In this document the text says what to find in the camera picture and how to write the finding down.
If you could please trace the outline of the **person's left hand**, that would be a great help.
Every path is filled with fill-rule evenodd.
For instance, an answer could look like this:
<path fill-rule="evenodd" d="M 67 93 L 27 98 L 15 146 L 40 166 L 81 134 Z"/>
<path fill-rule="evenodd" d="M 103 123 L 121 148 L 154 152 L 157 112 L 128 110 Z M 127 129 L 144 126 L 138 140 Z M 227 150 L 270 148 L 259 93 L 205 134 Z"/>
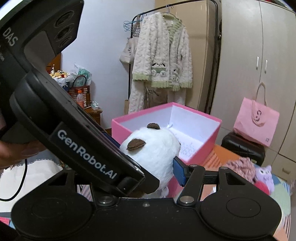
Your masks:
<path fill-rule="evenodd" d="M 39 141 L 14 144 L 1 141 L 1 171 L 46 149 Z"/>

